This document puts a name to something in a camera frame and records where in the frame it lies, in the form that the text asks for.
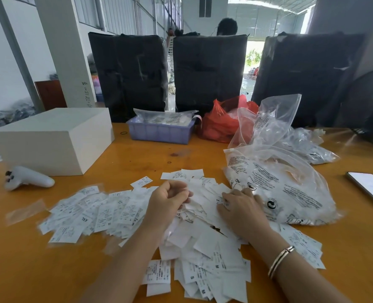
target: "foliage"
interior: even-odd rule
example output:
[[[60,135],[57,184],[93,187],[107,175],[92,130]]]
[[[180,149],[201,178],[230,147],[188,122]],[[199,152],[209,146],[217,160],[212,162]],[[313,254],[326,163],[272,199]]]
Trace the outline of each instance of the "foliage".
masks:
[[[261,61],[262,52],[257,52],[254,50],[251,50],[246,56],[245,56],[245,63],[248,66],[259,64]]]

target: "orange tabletop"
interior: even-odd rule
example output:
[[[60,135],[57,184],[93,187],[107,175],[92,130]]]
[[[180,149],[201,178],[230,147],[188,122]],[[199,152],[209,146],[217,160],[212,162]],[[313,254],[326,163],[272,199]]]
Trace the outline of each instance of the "orange tabletop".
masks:
[[[193,136],[188,145],[133,141],[126,124],[113,124],[115,141],[83,176],[54,177],[56,184],[43,189],[20,187],[6,192],[3,188],[3,163],[0,163],[0,302],[72,302],[110,261],[103,250],[108,238],[92,234],[80,244],[48,247],[50,234],[41,236],[37,222],[42,212],[17,224],[6,226],[5,215],[43,199],[51,207],[79,189],[102,183],[105,191],[131,189],[130,183],[148,176],[150,185],[159,185],[162,172],[204,169],[217,182],[227,180],[221,168],[226,160],[225,144],[204,141]],[[297,227],[323,244],[320,270],[332,284],[354,302],[373,302],[373,200],[346,177],[347,171],[373,173],[373,144],[361,140],[350,130],[329,129],[323,146],[341,159],[315,166],[327,180],[337,207],[346,216],[336,224]],[[267,268],[251,246],[242,246],[242,255],[251,260],[252,282],[247,283],[249,302],[285,302],[285,298],[267,276]],[[158,250],[153,259],[159,259]],[[146,297],[146,285],[140,286],[135,302],[196,302],[184,299],[184,290],[171,282],[171,293]]]

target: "plastic bin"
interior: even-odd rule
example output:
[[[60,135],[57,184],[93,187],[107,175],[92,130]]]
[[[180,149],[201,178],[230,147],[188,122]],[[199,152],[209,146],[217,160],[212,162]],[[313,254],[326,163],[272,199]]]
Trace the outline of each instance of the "plastic bin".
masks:
[[[187,145],[193,132],[195,119],[188,126],[153,124],[139,122],[138,116],[126,123],[133,140],[159,141]]]

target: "silver bracelet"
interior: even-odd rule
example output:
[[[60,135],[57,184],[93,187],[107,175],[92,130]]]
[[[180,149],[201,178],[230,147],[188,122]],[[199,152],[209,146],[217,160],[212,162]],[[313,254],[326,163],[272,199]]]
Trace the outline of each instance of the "silver bracelet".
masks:
[[[289,253],[293,251],[294,251],[294,246],[290,246],[289,248],[286,248],[282,252],[280,252],[278,257],[273,262],[272,266],[270,266],[269,268],[268,277],[270,279],[273,279],[273,275],[275,274],[276,269],[279,267],[280,263],[286,257],[286,255],[288,255]]]

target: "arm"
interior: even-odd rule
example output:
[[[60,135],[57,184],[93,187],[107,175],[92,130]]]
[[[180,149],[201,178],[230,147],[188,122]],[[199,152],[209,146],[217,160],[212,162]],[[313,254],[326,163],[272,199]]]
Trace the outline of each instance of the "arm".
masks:
[[[270,267],[279,253],[290,245],[273,231],[262,211],[262,200],[249,189],[234,190],[223,197],[230,210],[219,204],[218,211],[234,232],[246,239]],[[274,279],[289,302],[350,303],[330,282],[297,252],[288,254],[277,267]]]
[[[186,183],[166,181],[151,195],[140,227],[83,294],[80,303],[131,303],[164,231],[191,196]]]

